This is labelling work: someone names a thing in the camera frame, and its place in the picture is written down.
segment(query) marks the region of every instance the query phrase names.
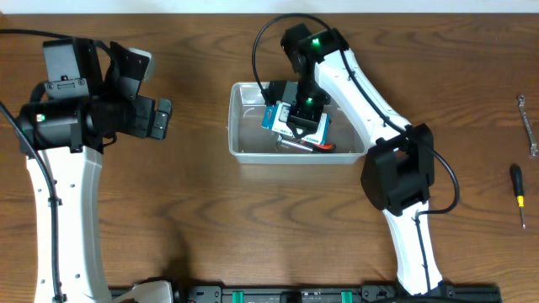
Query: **white wall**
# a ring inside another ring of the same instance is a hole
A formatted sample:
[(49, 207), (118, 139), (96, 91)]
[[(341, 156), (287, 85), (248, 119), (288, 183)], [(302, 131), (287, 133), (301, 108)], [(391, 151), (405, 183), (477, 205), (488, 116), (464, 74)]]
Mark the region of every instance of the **white wall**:
[(538, 13), (537, 0), (0, 0), (3, 13)]

